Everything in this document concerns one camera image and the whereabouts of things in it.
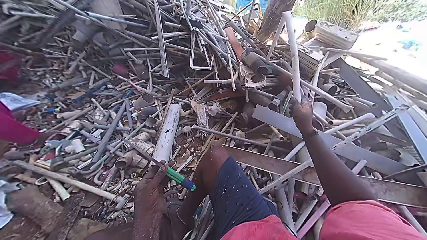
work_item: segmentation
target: scrap pile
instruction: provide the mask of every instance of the scrap pile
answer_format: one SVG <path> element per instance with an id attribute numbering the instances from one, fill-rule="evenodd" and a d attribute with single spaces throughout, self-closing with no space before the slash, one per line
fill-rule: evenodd
<path id="1" fill-rule="evenodd" d="M 0 47 L 23 58 L 38 92 L 26 98 L 40 102 L 25 123 L 55 133 L 42 148 L 6 153 L 2 169 L 26 186 L 9 194 L 9 208 L 42 234 L 83 239 L 82 225 L 130 221 L 152 159 L 175 161 L 191 180 L 212 141 L 226 137 L 287 227 L 318 239 L 330 204 L 289 116 L 291 97 L 302 95 L 326 144 L 426 234 L 413 215 L 427 208 L 427 82 L 349 51 L 355 33 L 319 22 L 306 29 L 314 38 L 297 39 L 292 6 L 274 0 L 264 15 L 256 1 L 245 15 L 215 0 L 2 2 Z M 344 55 L 380 71 L 353 68 Z M 188 191 L 176 181 L 171 189 L 180 199 Z M 210 200 L 200 209 L 191 239 L 212 229 Z"/>

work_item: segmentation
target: metal rod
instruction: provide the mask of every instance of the metal rod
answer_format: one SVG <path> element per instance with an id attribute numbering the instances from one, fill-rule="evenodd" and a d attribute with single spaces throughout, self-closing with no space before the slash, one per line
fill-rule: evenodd
<path id="1" fill-rule="evenodd" d="M 246 21 L 246 24 L 245 24 L 245 30 L 246 31 L 248 30 L 249 22 L 251 21 L 252 13 L 254 12 L 255 2 L 256 2 L 256 0 L 252 0 L 251 10 L 249 11 L 249 17 L 248 17 L 248 20 Z"/>
<path id="2" fill-rule="evenodd" d="M 214 130 L 211 130 L 211 129 L 202 128 L 202 127 L 199 127 L 197 125 L 193 125 L 193 126 L 191 126 L 191 128 L 196 129 L 196 130 L 200 130 L 200 131 L 204 131 L 204 132 L 218 134 L 218 135 L 221 135 L 221 136 L 224 136 L 224 137 L 228 137 L 228 138 L 239 140 L 239 141 L 246 142 L 246 143 L 251 143 L 251 144 L 254 144 L 254 145 L 257 145 L 257 146 L 267 147 L 267 144 L 265 144 L 265 143 L 256 142 L 254 140 L 250 140 L 250 139 L 246 139 L 246 138 L 236 137 L 236 136 L 233 136 L 233 135 L 230 135 L 230 134 L 226 134 L 226 133 L 223 133 L 223 132 L 219 132 L 219 131 L 214 131 Z M 284 151 L 284 152 L 288 151 L 287 149 L 283 149 L 283 148 L 276 147 L 276 146 L 271 146 L 271 148 L 274 148 L 275 150 L 279 150 L 279 151 Z"/>
<path id="3" fill-rule="evenodd" d="M 111 135 L 114 132 L 115 127 L 119 123 L 119 121 L 122 119 L 123 112 L 126 109 L 126 102 L 123 102 L 122 106 L 120 107 L 118 113 L 116 114 L 116 117 L 114 118 L 113 122 L 110 125 L 110 128 L 105 133 L 104 137 L 102 138 L 101 142 L 98 145 L 98 151 L 95 153 L 95 156 L 92 158 L 91 162 L 97 162 L 99 158 L 101 158 L 101 155 L 104 154 L 104 150 L 106 148 L 106 145 L 111 137 Z"/>
<path id="4" fill-rule="evenodd" d="M 267 61 L 270 61 L 271 54 L 272 54 L 272 53 L 273 53 L 273 51 L 274 51 L 274 47 L 276 47 L 277 40 L 279 39 L 279 36 L 280 36 L 280 34 L 282 33 L 282 31 L 283 31 L 283 26 L 284 26 L 284 25 L 285 25 L 285 12 L 282 12 L 282 17 L 280 18 L 279 25 L 277 26 L 276 33 L 274 34 L 273 42 L 271 43 L 270 49 L 268 50 L 268 54 L 267 54 L 267 57 L 266 57 L 266 60 L 267 60 Z"/>

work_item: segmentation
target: brown pipe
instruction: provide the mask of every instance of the brown pipe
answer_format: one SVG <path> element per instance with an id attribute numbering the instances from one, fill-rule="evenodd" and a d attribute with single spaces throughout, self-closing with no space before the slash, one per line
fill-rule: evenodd
<path id="1" fill-rule="evenodd" d="M 230 41 L 230 45 L 236 53 L 237 58 L 239 59 L 239 61 L 243 62 L 242 58 L 240 57 L 243 53 L 243 49 L 239 41 L 237 40 L 236 35 L 234 34 L 233 28 L 229 26 L 224 29 L 224 32 L 227 35 L 228 40 Z"/>

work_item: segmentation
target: white pvc pipe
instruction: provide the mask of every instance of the white pvc pipe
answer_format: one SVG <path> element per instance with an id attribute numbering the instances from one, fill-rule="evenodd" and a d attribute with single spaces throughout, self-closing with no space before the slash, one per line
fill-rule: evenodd
<path id="1" fill-rule="evenodd" d="M 64 186 L 62 186 L 62 184 L 59 181 L 50 179 L 50 178 L 46 178 L 46 179 L 63 201 L 70 197 L 70 194 L 67 192 L 67 190 L 64 188 Z"/>
<path id="2" fill-rule="evenodd" d="M 424 228 L 421 226 L 421 224 L 417 221 L 417 219 L 414 218 L 414 216 L 409 212 L 408 208 L 406 206 L 400 205 L 398 206 L 400 209 L 400 212 L 405 216 L 405 218 L 410 222 L 412 227 L 417 229 L 418 232 L 420 232 L 424 237 L 427 237 L 427 233 L 424 230 Z"/>
<path id="3" fill-rule="evenodd" d="M 280 71 L 281 73 L 283 73 L 286 76 L 292 77 L 293 74 L 289 73 L 288 71 L 284 70 L 283 68 L 279 67 L 278 65 L 268 62 L 263 56 L 260 56 L 259 54 L 257 54 L 262 60 L 265 61 L 265 63 L 273 66 L 275 69 L 277 69 L 278 71 Z M 310 83 L 305 82 L 305 81 L 301 81 L 301 85 L 307 87 L 308 89 L 312 90 L 313 92 L 317 93 L 318 95 L 322 96 L 323 98 L 325 98 L 326 100 L 328 100 L 329 102 L 335 104 L 337 107 L 341 108 L 344 112 L 349 112 L 350 110 L 352 110 L 354 107 L 349 106 L 347 104 L 344 104 L 343 102 L 339 101 L 338 99 L 334 98 L 333 96 L 331 96 L 330 94 L 328 94 L 327 92 L 323 91 L 322 89 L 316 87 L 316 86 L 312 86 Z"/>
<path id="4" fill-rule="evenodd" d="M 378 105 L 376 104 L 376 103 L 373 103 L 373 102 L 370 102 L 370 101 L 368 101 L 368 100 L 365 100 L 365 99 L 363 99 L 363 98 L 360 98 L 360 97 L 351 97 L 353 100 L 356 100 L 356 101 L 358 101 L 358 102 L 361 102 L 361 103 L 363 103 L 363 104 L 366 104 L 366 105 L 368 105 L 369 107 L 371 107 L 371 108 L 376 108 Z"/>
<path id="5" fill-rule="evenodd" d="M 181 106 L 178 104 L 173 103 L 169 106 L 156 148 L 153 152 L 153 158 L 157 161 L 165 160 L 166 163 L 169 162 L 176 128 L 178 127 L 179 122 L 179 110 L 181 110 Z"/>
<path id="6" fill-rule="evenodd" d="M 286 21 L 286 29 L 288 31 L 289 37 L 289 46 L 291 49 L 291 57 L 292 57 L 292 89 L 295 98 L 298 102 L 301 102 L 301 78 L 299 76 L 299 56 L 298 56 L 298 48 L 296 46 L 296 38 L 295 38 L 295 28 L 292 23 L 292 13 L 291 11 L 283 12 L 282 15 Z"/>

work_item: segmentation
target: gray pipe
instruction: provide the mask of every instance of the gray pipe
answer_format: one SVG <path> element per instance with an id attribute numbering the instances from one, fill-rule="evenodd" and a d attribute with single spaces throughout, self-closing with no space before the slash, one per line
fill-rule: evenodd
<path id="1" fill-rule="evenodd" d="M 116 117 L 114 118 L 113 122 L 110 125 L 110 128 L 105 133 L 104 137 L 102 138 L 101 142 L 98 145 L 98 151 L 95 153 L 95 156 L 92 158 L 92 162 L 97 162 L 102 154 L 104 154 L 105 148 L 107 146 L 108 140 L 110 139 L 111 135 L 114 132 L 114 129 L 116 128 L 117 124 L 119 123 L 120 119 L 122 119 L 123 112 L 126 109 L 126 101 L 123 102 L 122 106 L 120 107 L 119 112 L 117 113 Z"/>

